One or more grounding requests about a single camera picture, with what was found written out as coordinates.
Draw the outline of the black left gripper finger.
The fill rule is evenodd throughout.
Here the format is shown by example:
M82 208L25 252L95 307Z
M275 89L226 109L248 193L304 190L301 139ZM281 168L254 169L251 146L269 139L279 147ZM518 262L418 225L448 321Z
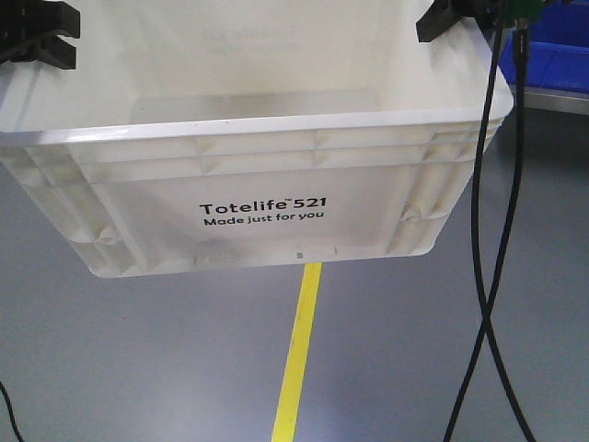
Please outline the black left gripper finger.
M1 2L1 36L7 40L80 35L81 14L64 1Z
M1 47L1 64L36 61L59 69L76 69L76 47L56 36Z

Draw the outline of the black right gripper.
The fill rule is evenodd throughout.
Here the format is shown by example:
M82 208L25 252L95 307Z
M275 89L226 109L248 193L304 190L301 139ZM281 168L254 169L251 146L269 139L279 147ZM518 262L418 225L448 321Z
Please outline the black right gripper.
M435 0L416 22L418 42L432 42L462 17L475 19L481 32L503 30L503 0Z

